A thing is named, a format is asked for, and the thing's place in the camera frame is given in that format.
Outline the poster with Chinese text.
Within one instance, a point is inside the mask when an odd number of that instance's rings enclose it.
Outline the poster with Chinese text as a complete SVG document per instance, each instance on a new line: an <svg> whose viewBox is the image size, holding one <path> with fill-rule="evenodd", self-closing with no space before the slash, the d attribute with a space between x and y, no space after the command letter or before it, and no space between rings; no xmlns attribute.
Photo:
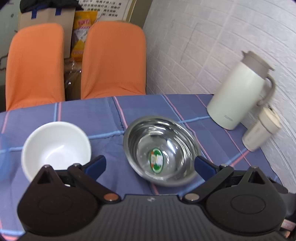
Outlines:
<svg viewBox="0 0 296 241"><path fill-rule="evenodd" d="M85 11L98 11L99 21L128 22L137 1L133 0L79 0Z"/></svg>

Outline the left orange chair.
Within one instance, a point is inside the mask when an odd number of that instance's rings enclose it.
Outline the left orange chair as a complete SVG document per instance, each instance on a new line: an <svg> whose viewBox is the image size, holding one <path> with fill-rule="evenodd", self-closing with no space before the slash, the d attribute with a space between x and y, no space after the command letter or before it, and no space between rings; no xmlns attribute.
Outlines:
<svg viewBox="0 0 296 241"><path fill-rule="evenodd" d="M6 110L64 100L62 26L49 23L19 30L6 62Z"/></svg>

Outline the white ceramic bowl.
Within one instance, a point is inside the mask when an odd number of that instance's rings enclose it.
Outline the white ceramic bowl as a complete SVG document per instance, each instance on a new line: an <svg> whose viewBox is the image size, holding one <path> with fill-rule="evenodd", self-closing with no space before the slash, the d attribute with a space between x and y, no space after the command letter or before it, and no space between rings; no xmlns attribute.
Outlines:
<svg viewBox="0 0 296 241"><path fill-rule="evenodd" d="M66 170L72 164L85 165L90 160L91 144L86 133L64 121L38 127L26 139L21 153L22 170L29 182L45 165Z"/></svg>

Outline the white thermos jug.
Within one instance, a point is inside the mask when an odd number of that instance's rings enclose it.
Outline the white thermos jug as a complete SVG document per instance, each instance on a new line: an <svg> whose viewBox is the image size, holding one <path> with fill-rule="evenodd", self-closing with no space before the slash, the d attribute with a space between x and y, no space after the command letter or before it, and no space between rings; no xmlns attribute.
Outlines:
<svg viewBox="0 0 296 241"><path fill-rule="evenodd" d="M265 105L274 95L274 69L252 51L243 52L242 60L228 74L207 105L211 119L233 130L254 106Z"/></svg>

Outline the right orange chair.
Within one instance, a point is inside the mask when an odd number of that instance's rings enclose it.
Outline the right orange chair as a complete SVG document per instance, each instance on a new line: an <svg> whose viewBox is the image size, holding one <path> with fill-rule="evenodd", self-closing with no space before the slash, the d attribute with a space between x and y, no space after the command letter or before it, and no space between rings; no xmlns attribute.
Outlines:
<svg viewBox="0 0 296 241"><path fill-rule="evenodd" d="M81 99L145 95L146 76L142 28L120 21L92 25L82 58Z"/></svg>

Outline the stainless steel bowl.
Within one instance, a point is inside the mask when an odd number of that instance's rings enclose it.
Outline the stainless steel bowl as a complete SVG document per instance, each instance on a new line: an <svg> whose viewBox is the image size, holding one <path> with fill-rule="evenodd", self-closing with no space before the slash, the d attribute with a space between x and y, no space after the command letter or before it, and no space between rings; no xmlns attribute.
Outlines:
<svg viewBox="0 0 296 241"><path fill-rule="evenodd" d="M178 187L197 177L194 161L201 155L197 139L176 121L144 116L125 131L123 148L133 170L160 186Z"/></svg>

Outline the orange chair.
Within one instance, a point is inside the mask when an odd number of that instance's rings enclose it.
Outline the orange chair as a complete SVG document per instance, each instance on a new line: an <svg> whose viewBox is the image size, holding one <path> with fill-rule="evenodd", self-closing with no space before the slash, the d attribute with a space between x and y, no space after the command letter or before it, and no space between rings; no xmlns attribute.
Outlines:
<svg viewBox="0 0 296 241"><path fill-rule="evenodd" d="M81 99L145 95L146 76L142 28L120 21L92 25L82 58Z"/></svg>
<svg viewBox="0 0 296 241"><path fill-rule="evenodd" d="M6 110L64 100L62 26L49 23L19 30L6 62Z"/></svg>

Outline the white travel mug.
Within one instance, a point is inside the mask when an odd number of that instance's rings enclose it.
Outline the white travel mug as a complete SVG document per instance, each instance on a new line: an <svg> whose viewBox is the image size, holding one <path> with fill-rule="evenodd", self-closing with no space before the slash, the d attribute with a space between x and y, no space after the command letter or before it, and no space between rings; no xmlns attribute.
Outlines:
<svg viewBox="0 0 296 241"><path fill-rule="evenodd" d="M246 149L254 152L281 129L280 117L270 106L264 107L256 123L242 137Z"/></svg>

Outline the yellow snack bag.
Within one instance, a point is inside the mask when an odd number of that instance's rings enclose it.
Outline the yellow snack bag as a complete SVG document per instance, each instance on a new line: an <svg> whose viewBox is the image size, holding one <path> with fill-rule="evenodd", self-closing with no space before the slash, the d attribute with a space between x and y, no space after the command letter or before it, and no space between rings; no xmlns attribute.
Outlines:
<svg viewBox="0 0 296 241"><path fill-rule="evenodd" d="M72 31L72 50L70 57L81 62L89 29L97 19L98 11L76 11Z"/></svg>

